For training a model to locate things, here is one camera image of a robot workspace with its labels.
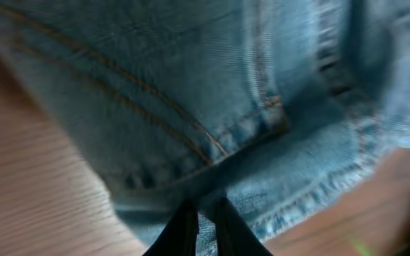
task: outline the faded denim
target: faded denim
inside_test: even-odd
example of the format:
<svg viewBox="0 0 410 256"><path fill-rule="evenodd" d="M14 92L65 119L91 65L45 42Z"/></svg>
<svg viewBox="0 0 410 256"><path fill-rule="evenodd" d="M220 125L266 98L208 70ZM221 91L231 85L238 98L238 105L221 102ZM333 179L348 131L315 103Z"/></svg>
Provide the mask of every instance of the faded denim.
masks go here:
<svg viewBox="0 0 410 256"><path fill-rule="evenodd" d="M410 0L0 0L0 55L145 243L227 196L265 241L410 147Z"/></svg>

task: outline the blue jeans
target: blue jeans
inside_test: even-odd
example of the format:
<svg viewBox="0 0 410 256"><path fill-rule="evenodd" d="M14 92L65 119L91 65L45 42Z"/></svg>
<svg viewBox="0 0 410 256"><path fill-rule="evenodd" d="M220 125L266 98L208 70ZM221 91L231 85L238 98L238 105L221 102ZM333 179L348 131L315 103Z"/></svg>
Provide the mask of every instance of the blue jeans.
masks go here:
<svg viewBox="0 0 410 256"><path fill-rule="evenodd" d="M0 0L0 56L148 245L223 196L264 241L410 147L410 1Z"/></svg>

